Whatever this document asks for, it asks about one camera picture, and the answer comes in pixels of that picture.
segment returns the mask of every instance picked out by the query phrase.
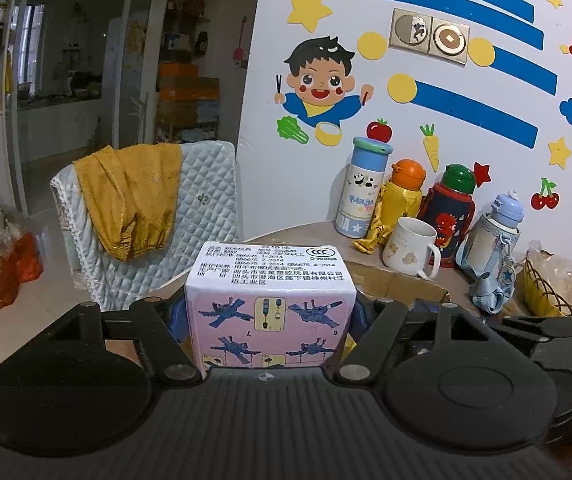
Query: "light blue bottle cap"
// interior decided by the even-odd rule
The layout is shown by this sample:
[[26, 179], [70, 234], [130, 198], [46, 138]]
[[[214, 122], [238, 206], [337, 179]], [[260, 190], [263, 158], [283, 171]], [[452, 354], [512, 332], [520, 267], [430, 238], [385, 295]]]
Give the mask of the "light blue bottle cap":
[[386, 171], [388, 155], [393, 152], [390, 144], [368, 137], [354, 137], [352, 144], [355, 146], [352, 152], [352, 164], [364, 170]]
[[524, 205], [515, 191], [500, 194], [492, 203], [490, 216], [501, 225], [514, 229], [524, 219]]

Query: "yellow woven basket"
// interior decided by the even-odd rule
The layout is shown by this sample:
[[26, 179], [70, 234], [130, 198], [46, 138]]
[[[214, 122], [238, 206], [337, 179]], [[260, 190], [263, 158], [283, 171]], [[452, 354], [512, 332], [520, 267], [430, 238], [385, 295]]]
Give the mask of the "yellow woven basket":
[[[541, 253], [552, 256], [547, 251]], [[535, 316], [572, 316], [572, 305], [552, 289], [528, 258], [524, 264], [524, 301]]]

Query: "toy box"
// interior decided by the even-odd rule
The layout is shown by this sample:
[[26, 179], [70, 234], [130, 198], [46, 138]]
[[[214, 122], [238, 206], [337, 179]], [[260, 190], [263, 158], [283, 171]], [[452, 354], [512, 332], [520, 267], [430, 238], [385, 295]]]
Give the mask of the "toy box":
[[192, 349], [213, 366], [319, 366], [342, 344], [355, 287], [334, 247], [204, 243], [186, 281]]

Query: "light switch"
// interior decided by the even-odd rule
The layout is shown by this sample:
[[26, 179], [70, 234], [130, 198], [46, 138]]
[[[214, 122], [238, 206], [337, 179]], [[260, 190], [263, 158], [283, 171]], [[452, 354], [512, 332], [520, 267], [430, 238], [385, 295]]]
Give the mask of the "light switch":
[[427, 54], [430, 45], [432, 18], [411, 10], [395, 9], [389, 46]]
[[469, 35], [470, 28], [467, 25], [432, 18], [428, 54], [465, 65]]

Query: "cartoon boy sticker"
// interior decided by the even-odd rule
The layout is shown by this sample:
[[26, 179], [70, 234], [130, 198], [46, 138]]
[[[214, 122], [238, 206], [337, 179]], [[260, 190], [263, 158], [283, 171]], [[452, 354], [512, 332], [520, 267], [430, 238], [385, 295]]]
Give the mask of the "cartoon boy sticker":
[[315, 128], [317, 139], [327, 146], [341, 140], [340, 123], [351, 118], [372, 99], [374, 87], [364, 85], [361, 94], [351, 75], [354, 52], [344, 49], [338, 38], [314, 38], [300, 43], [285, 60], [290, 67], [286, 83], [294, 92], [275, 94], [275, 103]]

